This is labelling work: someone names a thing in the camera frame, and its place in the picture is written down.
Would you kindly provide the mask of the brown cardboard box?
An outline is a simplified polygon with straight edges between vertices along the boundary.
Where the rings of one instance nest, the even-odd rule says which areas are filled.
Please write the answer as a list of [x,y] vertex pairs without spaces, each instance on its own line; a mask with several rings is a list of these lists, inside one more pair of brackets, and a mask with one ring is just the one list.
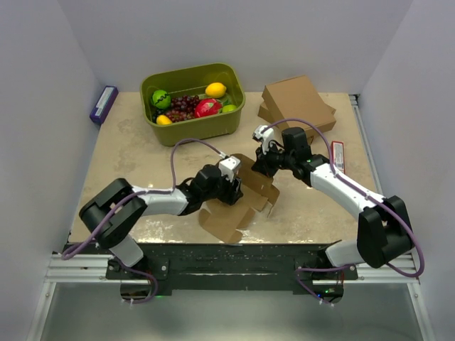
[[243,196],[232,206],[210,200],[208,207],[198,213],[202,229],[226,244],[240,242],[242,230],[247,229],[255,213],[263,211],[267,205],[274,206],[280,194],[272,178],[252,170],[252,159],[241,153],[236,153],[234,157],[240,160],[238,176],[242,180]]

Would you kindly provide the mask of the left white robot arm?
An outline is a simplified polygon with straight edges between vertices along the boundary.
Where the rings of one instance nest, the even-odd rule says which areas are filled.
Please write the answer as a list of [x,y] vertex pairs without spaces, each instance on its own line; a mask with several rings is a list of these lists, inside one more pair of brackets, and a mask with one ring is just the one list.
[[240,160],[229,157],[217,165],[205,165],[190,181],[167,190],[147,190],[118,178],[86,203],[79,217],[90,231],[90,238],[122,262],[125,274],[141,278],[146,273],[147,261],[129,235],[139,218],[186,216],[214,199],[234,205],[242,197],[239,169]]

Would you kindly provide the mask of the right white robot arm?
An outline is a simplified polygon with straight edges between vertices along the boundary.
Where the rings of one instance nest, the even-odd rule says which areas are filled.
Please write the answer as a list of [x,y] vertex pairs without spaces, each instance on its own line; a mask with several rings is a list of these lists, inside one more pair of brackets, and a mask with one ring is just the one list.
[[253,171],[268,178],[279,170],[290,171],[297,180],[329,196],[358,222],[355,239],[325,248],[316,262],[321,277],[332,279],[342,266],[351,264],[366,263],[377,269],[414,248],[403,200],[371,192],[333,169],[328,158],[312,153],[302,128],[283,130],[282,142],[277,143],[273,129],[262,125],[252,138],[260,144]]

